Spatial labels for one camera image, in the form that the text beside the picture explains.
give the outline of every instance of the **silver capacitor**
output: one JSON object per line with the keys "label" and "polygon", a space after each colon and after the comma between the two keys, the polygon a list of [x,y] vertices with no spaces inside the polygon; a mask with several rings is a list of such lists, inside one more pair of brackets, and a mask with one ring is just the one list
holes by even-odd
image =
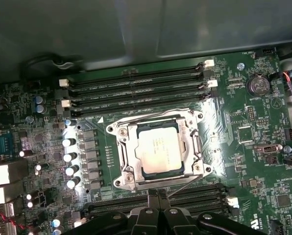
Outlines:
{"label": "silver capacitor", "polygon": [[79,170],[79,166],[78,165],[71,165],[70,167],[68,167],[66,169],[66,175],[67,176],[73,176],[75,173],[77,173],[78,170]]}
{"label": "silver capacitor", "polygon": [[63,160],[66,163],[69,163],[70,161],[74,160],[75,158],[77,158],[77,153],[67,153],[63,156]]}
{"label": "silver capacitor", "polygon": [[70,179],[67,182],[67,187],[70,189],[75,188],[76,185],[78,185],[78,183],[81,181],[81,179],[79,177],[73,177],[72,179]]}
{"label": "silver capacitor", "polygon": [[47,107],[42,104],[39,104],[36,106],[35,110],[39,114],[45,114],[47,112]]}
{"label": "silver capacitor", "polygon": [[52,223],[51,223],[51,225],[54,227],[54,228],[58,228],[60,225],[62,225],[63,224],[63,218],[61,217],[61,216],[56,216],[54,219],[53,219],[53,221],[52,221]]}
{"label": "silver capacitor", "polygon": [[74,144],[76,144],[76,139],[70,138],[70,139],[65,139],[62,141],[63,147],[69,147],[69,146],[74,145]]}

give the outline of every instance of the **integrated circuit chip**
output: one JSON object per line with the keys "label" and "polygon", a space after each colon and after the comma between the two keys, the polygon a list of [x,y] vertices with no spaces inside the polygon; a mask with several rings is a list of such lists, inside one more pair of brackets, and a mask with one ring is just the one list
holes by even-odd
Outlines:
{"label": "integrated circuit chip", "polygon": [[279,207],[288,207],[291,204],[290,198],[287,194],[277,196]]}
{"label": "integrated circuit chip", "polygon": [[136,157],[146,174],[168,172],[182,167],[179,138],[174,127],[142,131]]}
{"label": "integrated circuit chip", "polygon": [[257,180],[249,180],[249,186],[251,186],[252,188],[257,187]]}
{"label": "integrated circuit chip", "polygon": [[238,128],[239,144],[253,142],[253,132],[251,126]]}

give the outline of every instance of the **ram slot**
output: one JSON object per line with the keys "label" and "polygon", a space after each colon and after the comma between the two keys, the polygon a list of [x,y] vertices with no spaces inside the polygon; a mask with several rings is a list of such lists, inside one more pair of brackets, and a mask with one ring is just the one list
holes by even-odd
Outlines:
{"label": "ram slot", "polygon": [[156,78],[157,79],[160,77],[201,73],[203,69],[204,69],[204,66],[202,63],[200,63],[197,66],[193,66],[193,67],[173,69],[173,70],[163,70],[163,71],[156,71],[156,72],[131,73],[129,71],[128,74],[124,74],[122,76],[93,79],[91,81],[84,81],[84,82],[70,81],[70,84],[74,89],[77,89],[77,88],[83,88],[83,87],[88,87],[88,86],[95,86],[97,84],[106,84],[106,83],[111,83],[111,82],[123,82],[123,81],[125,82],[130,78],[134,78],[134,79]]}
{"label": "ram slot", "polygon": [[118,107],[88,107],[84,110],[65,110],[63,112],[63,116],[65,118],[83,118],[83,117],[90,117],[96,115],[103,115],[109,113],[118,113],[118,112],[128,112],[134,110],[141,110],[141,109],[149,109],[154,107],[160,107],[163,104],[165,106],[174,105],[174,104],[182,104],[187,102],[201,102],[205,101],[211,97],[216,97],[213,92],[208,92],[204,94],[193,95],[191,97],[179,97],[173,100],[156,100],[150,102],[143,102],[143,103],[135,103],[135,104],[128,104],[122,105]]}

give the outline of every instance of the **connector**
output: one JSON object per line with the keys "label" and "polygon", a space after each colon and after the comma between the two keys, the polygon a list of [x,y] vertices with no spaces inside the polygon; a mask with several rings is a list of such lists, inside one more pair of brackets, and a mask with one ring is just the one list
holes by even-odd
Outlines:
{"label": "connector", "polygon": [[69,99],[64,99],[61,101],[62,108],[70,108],[72,107],[72,102]]}
{"label": "connector", "polygon": [[9,203],[0,204],[0,213],[3,213],[6,217],[14,217],[22,214],[23,209],[23,200],[21,197],[18,197]]}
{"label": "connector", "polygon": [[64,79],[59,79],[59,86],[60,87],[69,87],[69,80],[64,78]]}
{"label": "connector", "polygon": [[227,196],[225,198],[226,202],[228,203],[229,206],[233,207],[233,208],[240,208],[240,205],[239,205],[239,200],[237,197],[230,197],[230,196]]}
{"label": "connector", "polygon": [[270,222],[271,234],[272,235],[286,235],[284,225],[277,219]]}

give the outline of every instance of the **black ram slot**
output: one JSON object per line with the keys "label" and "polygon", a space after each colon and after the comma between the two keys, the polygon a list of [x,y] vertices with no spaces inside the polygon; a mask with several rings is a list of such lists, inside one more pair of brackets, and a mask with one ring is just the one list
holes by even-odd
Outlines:
{"label": "black ram slot", "polygon": [[173,69],[173,70],[163,70],[163,71],[156,71],[156,72],[144,72],[144,73],[133,73],[133,74],[125,74],[122,76],[117,77],[110,77],[110,78],[102,78],[102,79],[95,79],[92,81],[85,81],[85,82],[73,82],[74,88],[80,88],[84,86],[90,86],[92,84],[105,84],[107,82],[119,82],[119,81],[127,81],[130,78],[134,79],[148,79],[152,77],[160,77],[160,76],[172,76],[172,75],[179,75],[191,72],[202,72],[203,66],[199,64],[197,66],[188,67],[188,68],[180,68],[180,69]]}
{"label": "black ram slot", "polygon": [[179,94],[188,94],[188,93],[194,93],[194,92],[202,92],[204,86],[201,87],[182,87],[182,88],[174,88],[166,91],[155,91],[155,92],[148,92],[146,94],[129,94],[129,95],[123,95],[123,96],[117,96],[117,97],[111,97],[111,98],[102,98],[99,100],[82,100],[78,101],[75,104],[75,108],[86,108],[89,106],[97,106],[97,105],[104,105],[108,103],[119,103],[119,102],[126,102],[126,101],[137,101],[139,99],[148,99],[148,98],[161,98],[169,95],[179,95]]}
{"label": "black ram slot", "polygon": [[160,82],[148,82],[148,83],[135,83],[135,84],[123,84],[122,86],[112,86],[112,87],[93,87],[93,89],[86,90],[86,91],[73,91],[73,98],[86,98],[90,95],[104,95],[106,93],[121,93],[121,92],[132,92],[135,90],[144,90],[144,89],[151,89],[151,88],[158,88],[160,86],[177,86],[177,85],[187,85],[191,86],[193,83],[201,83],[202,79],[193,79],[193,78],[184,78],[181,80],[177,80],[174,82],[171,81],[160,81]]}
{"label": "black ram slot", "polygon": [[159,100],[155,102],[148,102],[148,103],[143,103],[143,104],[130,104],[130,105],[123,105],[123,106],[118,106],[115,108],[97,108],[97,109],[89,109],[86,111],[73,111],[73,110],[68,110],[64,111],[63,115],[65,118],[70,118],[70,117],[75,117],[75,118],[80,118],[80,117],[89,117],[89,116],[96,116],[96,115],[103,115],[103,114],[109,114],[109,113],[117,113],[117,112],[127,112],[127,111],[132,111],[132,110],[138,110],[138,109],[148,109],[148,108],[153,108],[153,107],[160,107],[163,105],[174,105],[174,104],[180,104],[180,103],[187,103],[187,102],[200,102],[204,101],[208,98],[212,97],[211,93],[206,93],[206,94],[200,94],[200,95],[195,95],[190,98],[175,98],[174,100]]}
{"label": "black ram slot", "polygon": [[[221,186],[219,187],[218,185],[203,185],[203,186],[197,186],[197,187],[192,187],[192,188],[187,188],[182,191],[177,192],[171,201],[173,200],[182,200],[184,197],[189,197],[191,194],[194,194],[196,197],[200,197],[202,194],[210,196],[214,193],[219,193],[221,191]],[[143,202],[147,202],[147,196],[146,195],[141,195],[141,196],[134,196],[134,197],[127,197],[127,198],[122,198],[122,199],[114,199],[114,200],[108,200],[108,201],[100,201],[100,202],[95,202],[91,203],[91,206],[94,206],[95,208],[105,208],[108,206],[117,206],[117,205],[122,205],[122,203],[129,202],[131,204],[139,204]]]}

